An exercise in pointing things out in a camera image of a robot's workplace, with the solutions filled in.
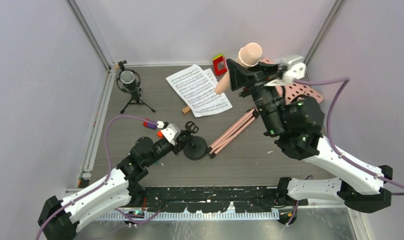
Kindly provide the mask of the sheet music page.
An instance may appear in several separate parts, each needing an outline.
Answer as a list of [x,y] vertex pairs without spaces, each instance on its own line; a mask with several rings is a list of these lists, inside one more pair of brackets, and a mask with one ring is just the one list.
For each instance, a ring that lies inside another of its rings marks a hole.
[[199,65],[193,64],[165,79],[196,118],[205,117],[202,111],[213,102],[216,86]]
[[[205,69],[204,72],[208,75],[215,86],[218,85],[218,80],[212,69]],[[201,113],[203,116],[210,116],[223,113],[230,110],[233,106],[225,93],[216,94],[213,93],[211,98],[213,101],[209,104],[209,107],[205,108]]]

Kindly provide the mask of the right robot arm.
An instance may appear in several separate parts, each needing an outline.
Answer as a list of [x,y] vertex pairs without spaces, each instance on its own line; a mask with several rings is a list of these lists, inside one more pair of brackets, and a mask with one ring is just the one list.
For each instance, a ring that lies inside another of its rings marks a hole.
[[259,62],[247,68],[228,59],[226,64],[231,90],[239,91],[242,98],[252,97],[265,135],[274,138],[287,157],[333,174],[333,178],[323,180],[282,177],[275,192],[278,203],[329,200],[362,213],[374,213],[391,205],[392,193],[384,188],[384,177],[390,177],[393,169],[388,165],[369,165],[356,158],[348,162],[347,153],[322,134],[325,115],[317,100],[301,93],[286,103],[278,92],[277,86],[301,81],[306,74],[303,62]]

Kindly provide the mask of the black round-base microphone stand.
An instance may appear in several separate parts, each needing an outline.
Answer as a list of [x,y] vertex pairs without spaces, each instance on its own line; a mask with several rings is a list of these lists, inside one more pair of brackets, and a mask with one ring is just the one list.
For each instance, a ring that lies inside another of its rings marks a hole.
[[183,148],[184,155],[193,161],[201,160],[207,153],[206,140],[194,135],[199,131],[199,127],[193,121],[186,122],[185,130],[189,133],[190,139]]

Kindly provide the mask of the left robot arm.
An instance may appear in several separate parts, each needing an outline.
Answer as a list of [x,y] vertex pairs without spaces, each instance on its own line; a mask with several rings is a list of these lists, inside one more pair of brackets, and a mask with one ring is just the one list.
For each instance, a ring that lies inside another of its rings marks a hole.
[[102,215],[129,204],[138,207],[145,192],[139,184],[148,174],[147,168],[166,156],[178,154],[194,136],[181,130],[172,142],[165,137],[154,142],[149,137],[139,138],[126,156],[105,177],[82,190],[58,199],[48,198],[38,218],[36,238],[73,240],[88,224]]

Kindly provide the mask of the pink music stand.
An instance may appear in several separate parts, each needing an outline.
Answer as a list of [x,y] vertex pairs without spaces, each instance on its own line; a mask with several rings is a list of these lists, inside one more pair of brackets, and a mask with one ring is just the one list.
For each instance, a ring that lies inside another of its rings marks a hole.
[[318,143],[322,134],[325,114],[319,97],[310,87],[300,83],[276,86],[285,105],[281,109],[258,109],[256,105],[211,143],[207,153],[214,158],[238,134],[256,119],[262,119],[264,136],[274,138],[274,144],[287,157],[303,160],[320,154]]

